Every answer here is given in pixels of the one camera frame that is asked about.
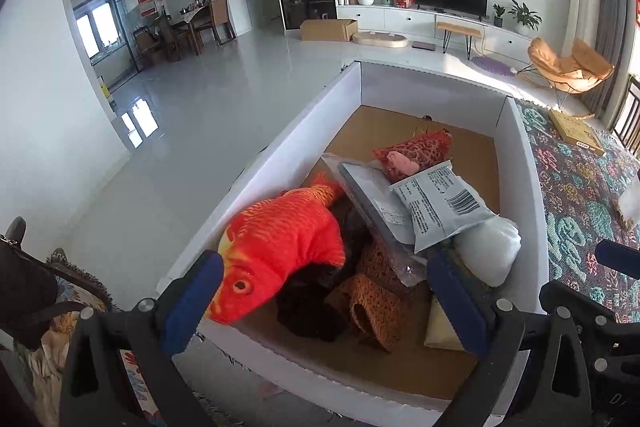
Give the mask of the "cream cloth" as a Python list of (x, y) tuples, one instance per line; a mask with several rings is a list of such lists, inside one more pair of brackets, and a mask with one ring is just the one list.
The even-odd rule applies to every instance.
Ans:
[(436, 297), (432, 298), (424, 346), (433, 349), (463, 351), (457, 333)]

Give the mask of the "white towel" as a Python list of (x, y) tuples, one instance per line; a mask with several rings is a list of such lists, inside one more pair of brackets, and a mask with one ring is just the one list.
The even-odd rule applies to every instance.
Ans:
[(506, 281), (521, 246), (518, 226), (500, 216), (454, 236), (454, 248), (466, 269), (490, 287)]

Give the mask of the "brown knitted scarf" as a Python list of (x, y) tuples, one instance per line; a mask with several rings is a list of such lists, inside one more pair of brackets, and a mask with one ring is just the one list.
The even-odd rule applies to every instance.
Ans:
[(356, 272), (326, 297), (353, 332), (363, 341), (392, 352), (412, 307), (413, 289), (398, 279), (383, 245), (363, 249)]

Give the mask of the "white barcode mailer pouch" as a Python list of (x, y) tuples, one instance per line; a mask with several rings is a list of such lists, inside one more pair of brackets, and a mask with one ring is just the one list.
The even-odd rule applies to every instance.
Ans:
[(454, 172), (450, 160), (394, 183), (390, 189), (409, 211), (416, 255), (495, 217), (475, 188)]

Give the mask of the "clear zip bag with document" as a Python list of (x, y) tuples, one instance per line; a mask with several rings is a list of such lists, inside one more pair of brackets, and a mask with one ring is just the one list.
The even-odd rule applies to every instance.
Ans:
[(371, 233), (384, 244), (396, 277), (407, 287), (426, 280), (426, 262), (414, 257), (410, 212), (390, 187), (381, 166), (324, 153), (321, 160), (343, 187)]

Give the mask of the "black fuzzy cloth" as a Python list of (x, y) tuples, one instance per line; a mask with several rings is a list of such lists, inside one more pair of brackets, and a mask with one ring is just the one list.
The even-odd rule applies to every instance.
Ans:
[(347, 327), (338, 313), (326, 304), (326, 297), (355, 274), (364, 247), (372, 241), (366, 222), (344, 197), (330, 210), (340, 225), (345, 247), (341, 268), (314, 262), (296, 271), (277, 293), (277, 320), (298, 337), (333, 343)]

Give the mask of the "red mesh gift pouch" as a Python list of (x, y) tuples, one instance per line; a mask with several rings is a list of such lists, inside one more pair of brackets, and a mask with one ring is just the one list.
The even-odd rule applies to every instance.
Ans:
[(447, 159), (452, 136), (446, 129), (420, 133), (393, 146), (373, 150), (386, 176), (398, 182)]

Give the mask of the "orange plush fish toy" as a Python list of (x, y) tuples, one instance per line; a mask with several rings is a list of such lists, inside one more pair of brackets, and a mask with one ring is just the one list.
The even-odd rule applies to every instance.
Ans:
[(232, 324), (307, 265), (343, 268), (345, 247), (330, 211), (343, 195), (341, 185), (320, 172), (310, 185), (255, 202), (234, 216), (218, 243), (224, 276), (206, 317)]

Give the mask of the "clear jar with black lid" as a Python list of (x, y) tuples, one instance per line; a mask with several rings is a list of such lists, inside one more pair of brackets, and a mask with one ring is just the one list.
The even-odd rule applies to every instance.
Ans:
[(623, 227), (631, 231), (639, 224), (640, 213), (640, 183), (633, 179), (620, 197), (616, 200), (615, 210)]

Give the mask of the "patterned woven tablecloth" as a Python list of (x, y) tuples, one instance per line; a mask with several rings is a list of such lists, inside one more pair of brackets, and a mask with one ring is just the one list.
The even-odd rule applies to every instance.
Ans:
[(546, 217), (549, 277), (612, 310), (616, 321), (639, 321), (639, 281), (597, 262), (602, 239), (637, 249), (639, 230), (625, 229), (615, 204), (639, 161), (611, 133), (598, 130), (599, 156), (565, 142), (549, 112), (516, 104), (535, 159)]

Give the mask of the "wooden railing bench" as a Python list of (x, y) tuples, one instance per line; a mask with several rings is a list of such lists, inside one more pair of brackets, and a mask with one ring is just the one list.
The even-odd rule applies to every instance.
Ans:
[(617, 114), (613, 132), (623, 147), (635, 158), (640, 152), (640, 83), (634, 74), (628, 75), (625, 98)]

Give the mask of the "flat yellow cardboard box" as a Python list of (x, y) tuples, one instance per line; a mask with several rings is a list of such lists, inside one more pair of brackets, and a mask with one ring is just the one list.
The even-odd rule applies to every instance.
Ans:
[(562, 140), (570, 145), (575, 145), (583, 150), (589, 150), (593, 154), (602, 156), (605, 152), (596, 130), (579, 120), (564, 113), (550, 110), (549, 118), (558, 130)]

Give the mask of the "orange lounge chair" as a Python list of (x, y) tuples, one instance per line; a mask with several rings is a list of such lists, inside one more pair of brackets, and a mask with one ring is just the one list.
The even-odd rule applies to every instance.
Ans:
[(582, 39), (575, 38), (570, 54), (561, 56), (543, 38), (536, 37), (527, 49), (529, 64), (518, 69), (515, 75), (534, 84), (525, 76), (526, 72), (536, 72), (547, 80), (556, 96), (561, 93), (566, 100), (570, 95), (584, 94), (610, 78), (615, 66), (588, 46)]

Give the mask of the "white tv console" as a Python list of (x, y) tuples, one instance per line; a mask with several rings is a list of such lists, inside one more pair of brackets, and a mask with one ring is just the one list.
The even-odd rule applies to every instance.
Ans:
[(356, 20), (361, 30), (387, 31), (442, 46), (442, 24), (472, 28), (480, 35), (472, 38), (472, 51), (508, 58), (517, 63), (528, 61), (527, 49), (532, 41), (517, 32), (479, 20), (427, 10), (391, 8), (384, 5), (346, 5), (337, 8), (339, 18)]

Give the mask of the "green potted plant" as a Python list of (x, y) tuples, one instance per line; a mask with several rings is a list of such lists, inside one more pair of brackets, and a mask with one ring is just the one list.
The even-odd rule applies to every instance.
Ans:
[(529, 9), (526, 3), (511, 0), (509, 14), (515, 20), (516, 31), (522, 36), (530, 36), (538, 31), (542, 18), (534, 10)]

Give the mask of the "small wooden bench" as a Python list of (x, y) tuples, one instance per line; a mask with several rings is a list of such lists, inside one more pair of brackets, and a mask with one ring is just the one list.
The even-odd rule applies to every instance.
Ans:
[(471, 58), (474, 41), (482, 40), (484, 37), (484, 35), (474, 27), (460, 26), (452, 23), (438, 22), (436, 29), (442, 31), (442, 52), (444, 53), (448, 51), (453, 36), (463, 37), (467, 60)]

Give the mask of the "brown cardboard box on floor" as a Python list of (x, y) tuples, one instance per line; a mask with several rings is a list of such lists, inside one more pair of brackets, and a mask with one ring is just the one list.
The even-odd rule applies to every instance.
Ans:
[(303, 41), (349, 42), (358, 29), (356, 20), (304, 20), (299, 31)]

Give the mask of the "dining chair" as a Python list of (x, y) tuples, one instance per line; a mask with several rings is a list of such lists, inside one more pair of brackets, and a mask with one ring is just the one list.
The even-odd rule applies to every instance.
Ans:
[(191, 18), (189, 25), (199, 49), (204, 46), (202, 33), (206, 30), (212, 32), (217, 46), (224, 46), (236, 39), (228, 0), (208, 0), (207, 5)]

